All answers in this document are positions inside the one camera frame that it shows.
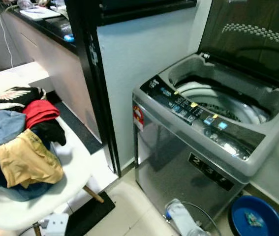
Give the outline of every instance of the yellow shirt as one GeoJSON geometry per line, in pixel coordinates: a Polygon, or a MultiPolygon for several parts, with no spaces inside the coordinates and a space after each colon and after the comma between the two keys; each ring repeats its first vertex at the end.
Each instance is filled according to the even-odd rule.
{"type": "Polygon", "coordinates": [[[7,188],[19,183],[24,188],[37,182],[56,183],[63,177],[59,160],[29,129],[0,145],[0,168],[7,188]]]}

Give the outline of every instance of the power socket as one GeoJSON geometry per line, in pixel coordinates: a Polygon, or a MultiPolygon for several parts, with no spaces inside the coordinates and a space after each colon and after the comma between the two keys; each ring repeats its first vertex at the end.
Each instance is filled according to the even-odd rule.
{"type": "Polygon", "coordinates": [[[67,213],[50,215],[45,236],[65,236],[68,219],[67,213]]]}

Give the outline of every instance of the washing machine label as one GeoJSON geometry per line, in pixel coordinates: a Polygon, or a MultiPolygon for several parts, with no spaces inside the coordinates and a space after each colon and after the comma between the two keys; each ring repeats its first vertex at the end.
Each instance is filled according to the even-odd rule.
{"type": "Polygon", "coordinates": [[[200,158],[196,157],[193,153],[189,154],[188,161],[221,188],[229,191],[233,187],[234,184],[230,180],[219,174],[200,158]]]}
{"type": "Polygon", "coordinates": [[[133,107],[133,122],[140,131],[144,131],[144,113],[138,106],[133,107]]]}

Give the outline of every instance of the chair leg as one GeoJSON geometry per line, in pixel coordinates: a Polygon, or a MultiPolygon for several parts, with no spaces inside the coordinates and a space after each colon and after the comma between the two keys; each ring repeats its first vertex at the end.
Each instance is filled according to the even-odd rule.
{"type": "Polygon", "coordinates": [[[93,196],[98,202],[104,203],[103,198],[101,198],[98,194],[93,192],[91,189],[89,189],[87,186],[84,186],[83,189],[89,193],[91,196],[93,196]]]}
{"type": "Polygon", "coordinates": [[[33,224],[35,236],[41,236],[40,224],[38,222],[33,224]]]}

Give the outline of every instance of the white chair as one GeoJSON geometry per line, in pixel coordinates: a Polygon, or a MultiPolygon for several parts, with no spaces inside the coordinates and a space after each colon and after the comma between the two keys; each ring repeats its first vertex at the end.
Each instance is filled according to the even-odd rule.
{"type": "Polygon", "coordinates": [[[98,194],[86,186],[92,167],[89,152],[69,126],[61,118],[57,120],[64,129],[67,140],[63,147],[53,144],[62,163],[63,179],[41,197],[26,202],[13,201],[0,191],[0,229],[16,231],[33,225],[35,234],[41,236],[37,222],[74,197],[82,188],[103,202],[98,194]]]}

